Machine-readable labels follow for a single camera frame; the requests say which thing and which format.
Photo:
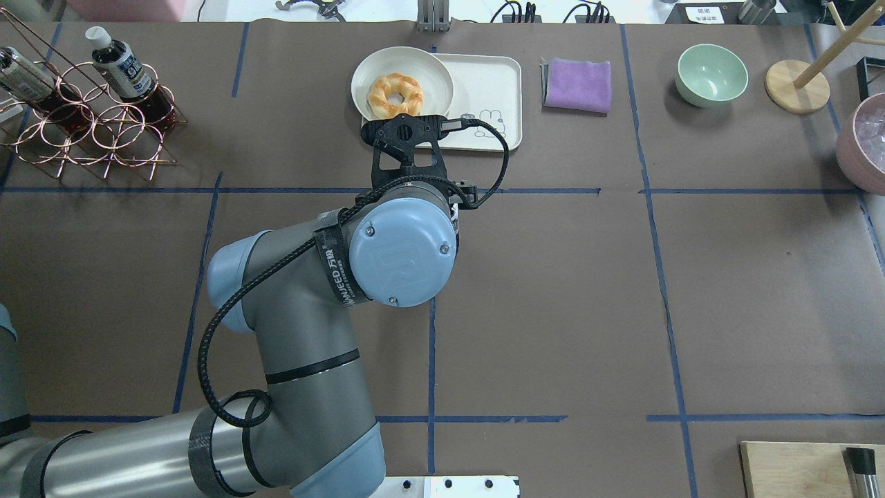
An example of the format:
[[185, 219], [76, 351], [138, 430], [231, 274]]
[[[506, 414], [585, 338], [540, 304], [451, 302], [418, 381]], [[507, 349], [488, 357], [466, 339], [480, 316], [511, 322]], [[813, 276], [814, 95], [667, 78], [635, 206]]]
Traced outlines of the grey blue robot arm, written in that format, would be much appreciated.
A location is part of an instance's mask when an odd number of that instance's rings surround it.
[[401, 178], [218, 250], [207, 278], [218, 311], [197, 352], [205, 409], [34, 437], [3, 310], [3, 497], [372, 495], [386, 466], [350, 308], [410, 308], [443, 289], [458, 251], [453, 195]]

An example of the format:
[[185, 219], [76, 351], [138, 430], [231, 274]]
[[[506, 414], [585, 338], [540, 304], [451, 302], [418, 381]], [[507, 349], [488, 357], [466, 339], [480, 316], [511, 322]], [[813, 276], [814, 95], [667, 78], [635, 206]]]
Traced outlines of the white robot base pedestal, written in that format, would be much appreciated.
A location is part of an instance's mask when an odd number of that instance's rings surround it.
[[386, 477], [373, 497], [521, 497], [519, 478], [506, 475]]

